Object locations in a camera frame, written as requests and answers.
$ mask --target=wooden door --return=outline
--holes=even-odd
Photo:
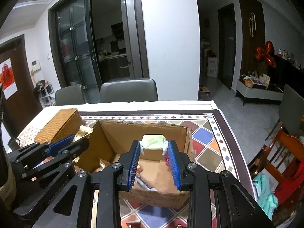
[[[257,70],[255,49],[265,46],[265,21],[262,3],[257,0],[239,0],[242,15],[243,51],[240,74]]]
[[[3,124],[10,136],[17,137],[42,107],[33,94],[34,86],[26,61],[23,36],[0,48],[0,63],[8,59],[17,91],[7,99],[3,95]]]

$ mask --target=heart-shaped balloon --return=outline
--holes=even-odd
[[[255,49],[254,57],[256,58],[256,60],[260,61],[265,58],[265,54],[265,50],[262,47],[257,47]]]
[[[275,53],[275,49],[273,47],[273,44],[271,41],[267,41],[266,42],[266,54],[274,54]]]
[[[275,59],[272,56],[266,55],[265,60],[266,60],[266,64],[268,64],[269,66],[271,66],[273,68],[276,68],[277,64],[276,64]]]

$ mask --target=door handle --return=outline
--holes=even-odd
[[[93,50],[91,49],[91,54],[92,54],[92,60],[94,61],[94,54],[93,54]]]
[[[252,35],[251,35],[251,19],[249,19],[249,35],[252,37]]]
[[[249,19],[249,34],[253,38],[253,19]]]
[[[254,22],[254,30],[257,29],[256,23],[255,23],[255,14],[254,12],[251,12],[251,19],[253,20],[252,22]]]

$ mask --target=gray dining chair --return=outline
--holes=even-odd
[[[158,101],[156,84],[153,79],[132,79],[111,81],[100,88],[100,102],[143,102]]]
[[[56,106],[83,105],[86,103],[80,84],[64,87],[55,93]]]
[[[300,130],[301,119],[304,114],[304,98],[302,98],[289,85],[285,84],[283,99],[279,107],[279,120],[268,134],[267,140],[276,129],[280,121],[290,135],[299,137],[302,135]]]

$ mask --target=cardboard box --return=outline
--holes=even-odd
[[[217,58],[215,58],[215,57],[208,57],[207,76],[208,77],[217,77],[217,71],[218,71]]]
[[[99,167],[99,159],[117,162],[122,153],[130,150],[133,140],[141,141],[145,134],[162,134],[168,141],[175,140],[181,152],[193,160],[191,129],[179,125],[160,123],[132,123],[100,120],[88,136],[89,148],[83,152],[76,165],[88,172]],[[141,176],[158,192],[145,190],[137,183],[130,192],[120,192],[120,197],[146,205],[180,208],[189,197],[189,192],[176,189],[171,169],[165,164],[162,150],[145,150],[140,155]]]
[[[74,135],[84,125],[77,109],[63,109],[45,125],[37,134],[34,141],[40,144],[48,141],[58,141],[68,135]]]

